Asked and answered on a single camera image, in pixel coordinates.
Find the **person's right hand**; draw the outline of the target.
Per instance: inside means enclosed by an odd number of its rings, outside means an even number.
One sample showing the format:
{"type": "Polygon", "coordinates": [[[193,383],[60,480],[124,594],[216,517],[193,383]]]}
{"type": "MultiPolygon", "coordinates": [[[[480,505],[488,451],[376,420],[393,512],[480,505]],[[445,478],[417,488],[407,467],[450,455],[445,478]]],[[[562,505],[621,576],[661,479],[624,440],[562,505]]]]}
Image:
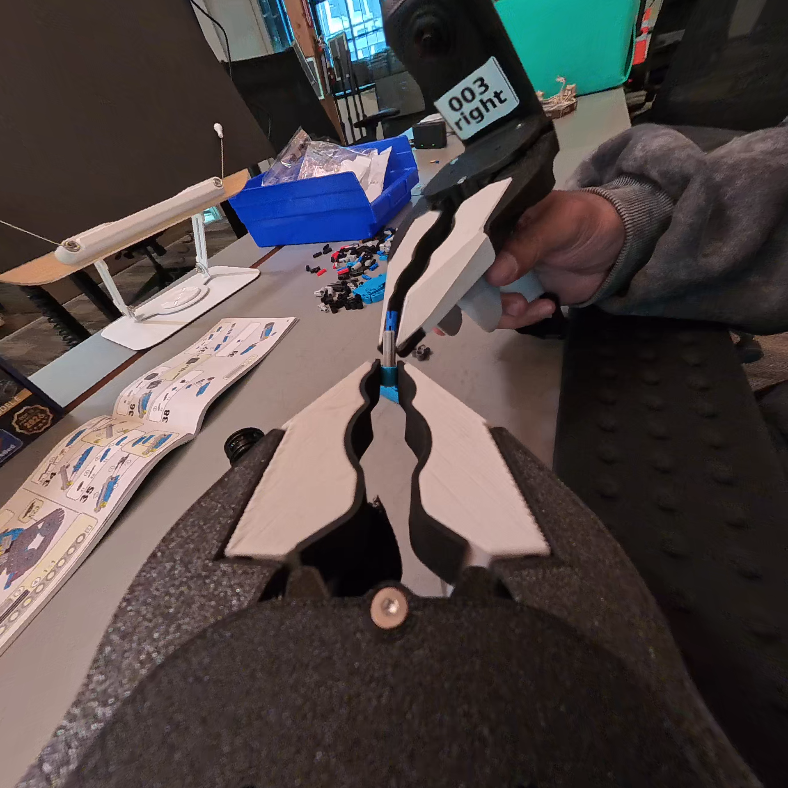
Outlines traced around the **person's right hand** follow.
{"type": "Polygon", "coordinates": [[[529,208],[486,271],[495,288],[536,273],[545,293],[537,300],[502,292],[499,330],[519,330],[552,317],[561,307],[588,301],[605,282],[626,239],[611,189],[554,191],[529,208]]]}

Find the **grey desk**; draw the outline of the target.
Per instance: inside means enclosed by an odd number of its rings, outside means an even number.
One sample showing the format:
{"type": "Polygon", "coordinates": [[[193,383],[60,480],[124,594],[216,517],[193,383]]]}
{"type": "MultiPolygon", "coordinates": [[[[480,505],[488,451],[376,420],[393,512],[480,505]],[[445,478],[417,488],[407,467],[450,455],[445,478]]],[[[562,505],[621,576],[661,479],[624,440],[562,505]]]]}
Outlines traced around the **grey desk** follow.
{"type": "MultiPolygon", "coordinates": [[[[587,95],[557,121],[557,185],[599,144],[630,126],[623,89],[587,95]]],[[[279,428],[376,350],[380,304],[323,314],[317,277],[303,270],[315,245],[258,248],[244,238],[222,264],[261,261],[259,276],[212,313],[167,342],[132,357],[102,338],[84,342],[34,378],[54,399],[83,394],[54,428],[2,467],[2,505],[55,444],[84,422],[113,410],[118,394],[171,359],[224,316],[297,317],[264,361],[209,411],[199,435],[157,465],[89,557],[2,655],[2,786],[15,786],[73,702],[92,657],[133,577],[175,521],[229,469],[223,445],[239,428],[279,428]]],[[[493,426],[507,428],[552,464],[563,346],[516,332],[486,333],[463,319],[458,336],[422,340],[432,357],[417,366],[493,426]]],[[[362,458],[370,498],[379,497],[395,530],[403,583],[420,596],[448,587],[414,555],[409,539],[410,478],[402,411],[384,402],[372,413],[374,440],[362,458]]]]}

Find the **pile of toy bricks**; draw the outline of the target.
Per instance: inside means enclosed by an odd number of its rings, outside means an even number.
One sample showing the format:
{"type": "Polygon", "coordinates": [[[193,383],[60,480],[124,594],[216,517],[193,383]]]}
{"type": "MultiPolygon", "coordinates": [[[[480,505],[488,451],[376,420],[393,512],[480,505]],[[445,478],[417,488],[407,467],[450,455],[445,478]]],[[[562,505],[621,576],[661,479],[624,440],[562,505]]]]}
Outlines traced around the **pile of toy bricks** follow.
{"type": "Polygon", "coordinates": [[[322,313],[356,311],[381,302],[384,296],[393,227],[386,226],[361,241],[327,243],[304,265],[318,279],[314,297],[322,313]]]}

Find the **black studded mat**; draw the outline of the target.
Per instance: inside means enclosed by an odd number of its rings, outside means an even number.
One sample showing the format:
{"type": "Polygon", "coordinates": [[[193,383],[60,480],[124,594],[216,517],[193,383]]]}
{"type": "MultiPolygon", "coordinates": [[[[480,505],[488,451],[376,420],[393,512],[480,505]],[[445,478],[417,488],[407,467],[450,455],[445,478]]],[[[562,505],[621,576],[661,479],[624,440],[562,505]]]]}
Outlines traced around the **black studded mat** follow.
{"type": "Polygon", "coordinates": [[[730,333],[573,311],[553,466],[644,578],[744,761],[786,786],[786,477],[730,333]]]}

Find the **instruction manual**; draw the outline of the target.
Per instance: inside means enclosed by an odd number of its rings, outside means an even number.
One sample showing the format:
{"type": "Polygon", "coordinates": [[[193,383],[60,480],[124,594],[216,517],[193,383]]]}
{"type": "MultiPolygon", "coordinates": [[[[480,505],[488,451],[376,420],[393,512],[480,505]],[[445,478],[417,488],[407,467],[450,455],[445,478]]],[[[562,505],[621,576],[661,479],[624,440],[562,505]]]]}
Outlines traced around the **instruction manual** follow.
{"type": "Polygon", "coordinates": [[[64,438],[1,510],[1,651],[113,525],[158,462],[274,349],[297,318],[227,318],[64,438]]]}

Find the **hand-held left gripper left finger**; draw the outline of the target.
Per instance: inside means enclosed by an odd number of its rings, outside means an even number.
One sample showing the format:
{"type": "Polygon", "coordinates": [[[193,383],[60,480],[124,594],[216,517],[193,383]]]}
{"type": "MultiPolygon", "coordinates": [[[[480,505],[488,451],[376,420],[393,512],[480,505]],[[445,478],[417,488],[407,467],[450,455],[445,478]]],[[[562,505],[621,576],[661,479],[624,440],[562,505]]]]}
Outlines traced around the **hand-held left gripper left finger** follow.
{"type": "Polygon", "coordinates": [[[284,424],[226,557],[283,559],[359,511],[378,401],[379,361],[364,362],[284,424]]]}

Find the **wheel and beam assembly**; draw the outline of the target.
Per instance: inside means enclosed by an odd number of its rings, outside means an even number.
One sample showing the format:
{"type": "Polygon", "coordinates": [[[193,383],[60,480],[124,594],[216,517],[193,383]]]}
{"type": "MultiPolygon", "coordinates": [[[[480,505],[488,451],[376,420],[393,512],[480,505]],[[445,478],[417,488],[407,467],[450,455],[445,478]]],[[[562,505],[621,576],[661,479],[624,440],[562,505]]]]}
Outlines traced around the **wheel and beam assembly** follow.
{"type": "Polygon", "coordinates": [[[231,467],[238,462],[265,436],[258,427],[239,428],[231,433],[224,442],[224,454],[231,467]]]}

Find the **black mesh chair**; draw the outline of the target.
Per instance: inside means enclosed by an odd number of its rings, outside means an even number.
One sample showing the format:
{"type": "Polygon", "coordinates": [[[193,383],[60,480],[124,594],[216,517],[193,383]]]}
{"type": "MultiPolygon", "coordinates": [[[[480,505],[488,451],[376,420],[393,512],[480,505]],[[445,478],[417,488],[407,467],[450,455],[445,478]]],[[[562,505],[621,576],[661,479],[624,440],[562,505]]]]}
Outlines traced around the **black mesh chair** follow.
{"type": "Polygon", "coordinates": [[[753,132],[787,116],[787,2],[698,2],[646,122],[753,132]]]}

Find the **wooden puzzle model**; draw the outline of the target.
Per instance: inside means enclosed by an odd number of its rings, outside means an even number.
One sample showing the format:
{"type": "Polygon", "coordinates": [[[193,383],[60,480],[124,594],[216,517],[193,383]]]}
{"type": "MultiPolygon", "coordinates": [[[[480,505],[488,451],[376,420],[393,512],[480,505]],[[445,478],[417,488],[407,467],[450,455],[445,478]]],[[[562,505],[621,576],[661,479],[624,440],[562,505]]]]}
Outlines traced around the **wooden puzzle model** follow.
{"type": "Polygon", "coordinates": [[[577,85],[568,84],[562,76],[557,78],[557,83],[559,90],[550,97],[546,97],[542,91],[536,92],[545,115],[553,121],[566,117],[577,109],[577,85]]]}

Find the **clear plastic parts bags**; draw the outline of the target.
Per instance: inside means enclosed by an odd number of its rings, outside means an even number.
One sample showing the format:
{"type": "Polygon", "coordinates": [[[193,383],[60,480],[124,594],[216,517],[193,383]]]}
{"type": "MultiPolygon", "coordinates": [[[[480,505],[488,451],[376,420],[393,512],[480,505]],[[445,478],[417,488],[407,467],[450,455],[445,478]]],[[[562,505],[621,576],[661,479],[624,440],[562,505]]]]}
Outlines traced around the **clear plastic parts bags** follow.
{"type": "Polygon", "coordinates": [[[261,186],[351,173],[368,201],[374,202],[384,191],[391,151],[392,143],[382,149],[363,146],[356,150],[330,141],[316,141],[303,128],[298,128],[263,174],[261,186]]]}

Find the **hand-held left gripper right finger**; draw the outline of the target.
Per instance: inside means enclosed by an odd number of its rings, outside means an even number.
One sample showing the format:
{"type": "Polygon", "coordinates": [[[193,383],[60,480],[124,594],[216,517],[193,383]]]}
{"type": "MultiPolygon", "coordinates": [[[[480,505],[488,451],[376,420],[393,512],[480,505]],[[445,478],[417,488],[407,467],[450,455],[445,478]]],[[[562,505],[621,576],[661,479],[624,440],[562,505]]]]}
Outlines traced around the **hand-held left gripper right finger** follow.
{"type": "Polygon", "coordinates": [[[457,584],[469,566],[548,557],[547,538],[486,419],[408,363],[398,365],[398,384],[416,458],[409,535],[419,560],[457,584]]]}

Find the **black office chair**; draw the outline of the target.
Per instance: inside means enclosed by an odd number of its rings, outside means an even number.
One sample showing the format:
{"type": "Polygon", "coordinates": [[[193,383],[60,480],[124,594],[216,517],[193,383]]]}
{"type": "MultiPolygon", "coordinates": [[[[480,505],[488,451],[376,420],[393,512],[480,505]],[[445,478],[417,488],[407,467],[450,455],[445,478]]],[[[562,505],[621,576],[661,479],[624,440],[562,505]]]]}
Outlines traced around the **black office chair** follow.
{"type": "Polygon", "coordinates": [[[352,124],[353,129],[360,132],[360,137],[353,144],[373,143],[378,139],[378,126],[384,121],[389,121],[399,116],[399,114],[400,111],[397,108],[384,108],[377,113],[361,117],[352,124]]]}

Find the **paned window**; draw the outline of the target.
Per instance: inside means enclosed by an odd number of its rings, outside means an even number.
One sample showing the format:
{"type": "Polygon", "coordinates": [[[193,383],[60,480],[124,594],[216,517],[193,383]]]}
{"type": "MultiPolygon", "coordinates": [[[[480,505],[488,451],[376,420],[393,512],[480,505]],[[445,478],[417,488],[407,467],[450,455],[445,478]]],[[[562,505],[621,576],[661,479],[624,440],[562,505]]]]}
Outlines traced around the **paned window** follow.
{"type": "Polygon", "coordinates": [[[351,60],[387,49],[379,1],[311,1],[310,7],[323,37],[345,35],[351,60]]]}

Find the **dark partition panel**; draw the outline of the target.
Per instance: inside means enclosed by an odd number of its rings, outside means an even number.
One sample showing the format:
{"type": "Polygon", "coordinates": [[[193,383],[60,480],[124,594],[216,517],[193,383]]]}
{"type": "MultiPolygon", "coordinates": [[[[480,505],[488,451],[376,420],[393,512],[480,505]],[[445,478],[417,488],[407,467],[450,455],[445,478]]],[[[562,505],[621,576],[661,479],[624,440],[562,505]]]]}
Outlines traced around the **dark partition panel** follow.
{"type": "Polygon", "coordinates": [[[2,273],[274,155],[190,2],[1,3],[2,273]]]}

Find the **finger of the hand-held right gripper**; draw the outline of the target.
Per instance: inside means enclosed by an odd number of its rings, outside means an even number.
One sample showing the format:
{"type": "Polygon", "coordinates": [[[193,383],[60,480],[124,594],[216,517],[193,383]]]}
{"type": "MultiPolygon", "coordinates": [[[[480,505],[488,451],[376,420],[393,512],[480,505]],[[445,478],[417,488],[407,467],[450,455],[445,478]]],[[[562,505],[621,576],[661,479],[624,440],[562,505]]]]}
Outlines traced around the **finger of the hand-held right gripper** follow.
{"type": "Polygon", "coordinates": [[[389,257],[378,344],[384,343],[387,315],[396,312],[403,327],[396,344],[405,345],[438,309],[442,295],[428,275],[432,253],[444,241],[444,212],[412,211],[396,233],[389,257]]]}
{"type": "Polygon", "coordinates": [[[425,272],[404,297],[398,355],[408,353],[408,343],[418,331],[434,328],[493,263],[496,253],[485,227],[510,184],[510,177],[490,183],[455,212],[447,237],[429,253],[425,272]]]}

